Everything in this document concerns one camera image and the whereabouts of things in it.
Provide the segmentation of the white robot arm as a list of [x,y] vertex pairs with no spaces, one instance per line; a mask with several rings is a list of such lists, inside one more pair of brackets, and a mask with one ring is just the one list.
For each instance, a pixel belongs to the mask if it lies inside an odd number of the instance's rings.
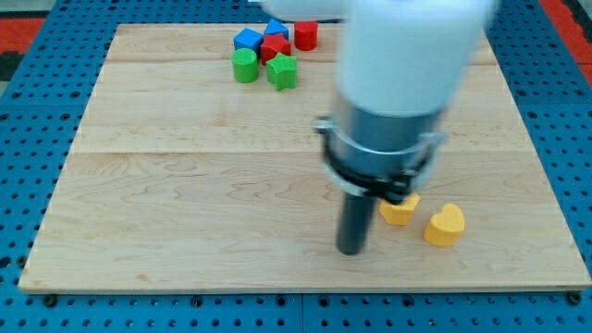
[[446,141],[438,123],[494,0],[263,0],[286,21],[340,19],[336,101],[316,128],[346,193],[399,203],[429,178]]

